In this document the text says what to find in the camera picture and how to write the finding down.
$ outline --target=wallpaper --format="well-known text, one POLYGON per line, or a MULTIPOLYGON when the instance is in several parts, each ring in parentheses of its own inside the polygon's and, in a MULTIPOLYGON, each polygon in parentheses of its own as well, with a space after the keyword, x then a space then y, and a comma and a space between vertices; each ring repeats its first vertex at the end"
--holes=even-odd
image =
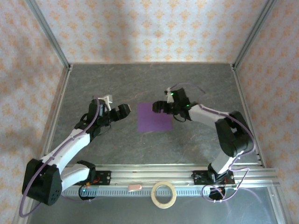
POLYGON ((269 167, 299 223, 299 1, 280 0, 238 71, 269 167))
POLYGON ((71 63, 233 63, 267 0, 37 0, 71 63))
POLYGON ((0 1, 0 15, 0 223, 11 224, 63 66, 24 0, 0 1))

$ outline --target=purple paper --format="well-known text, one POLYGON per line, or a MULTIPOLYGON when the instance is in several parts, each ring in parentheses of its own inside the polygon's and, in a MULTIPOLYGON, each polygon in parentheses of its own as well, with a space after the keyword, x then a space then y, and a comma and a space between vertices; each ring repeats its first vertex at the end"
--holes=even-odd
POLYGON ((153 103, 138 104, 138 131, 158 132, 172 129, 172 116, 166 113, 154 113, 153 103))

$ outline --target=tape roll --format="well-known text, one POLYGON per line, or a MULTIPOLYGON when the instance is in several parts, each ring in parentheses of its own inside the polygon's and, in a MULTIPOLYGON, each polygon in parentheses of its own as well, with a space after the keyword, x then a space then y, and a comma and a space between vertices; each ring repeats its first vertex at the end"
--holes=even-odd
POLYGON ((177 192, 171 183, 169 183, 167 181, 160 181, 154 185, 153 189, 151 190, 150 196, 151 196, 151 200, 158 208, 167 209, 167 208, 173 206, 173 204, 175 203, 175 201, 177 199, 177 192), (167 186, 171 190, 172 195, 171 195, 171 199, 168 203, 160 203, 156 198, 156 190, 160 186, 167 186))

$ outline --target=gray marble surface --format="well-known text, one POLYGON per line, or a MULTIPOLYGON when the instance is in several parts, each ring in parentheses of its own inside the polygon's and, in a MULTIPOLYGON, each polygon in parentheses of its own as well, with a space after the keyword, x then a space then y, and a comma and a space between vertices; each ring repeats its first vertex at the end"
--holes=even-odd
MULTIPOLYGON (((229 64, 103 64, 74 65, 67 84, 52 149, 72 131, 93 95, 113 96, 112 107, 130 104, 132 112, 124 120, 98 136, 71 161, 94 164, 166 164, 195 163, 207 165, 220 152, 216 131, 201 123, 173 120, 169 132, 138 132, 139 103, 165 100, 164 90, 181 82, 192 82, 185 91, 191 101, 198 101, 220 111, 238 110, 244 115, 240 96, 229 64)), ((255 154, 241 162, 257 162, 255 154)))

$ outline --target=pink eraser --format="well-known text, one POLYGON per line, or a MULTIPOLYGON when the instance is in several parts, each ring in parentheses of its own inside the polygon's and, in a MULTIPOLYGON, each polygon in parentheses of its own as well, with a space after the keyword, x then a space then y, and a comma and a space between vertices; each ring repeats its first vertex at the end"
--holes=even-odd
POLYGON ((133 184, 128 186, 129 191, 138 191, 141 190, 142 186, 140 184, 133 184))

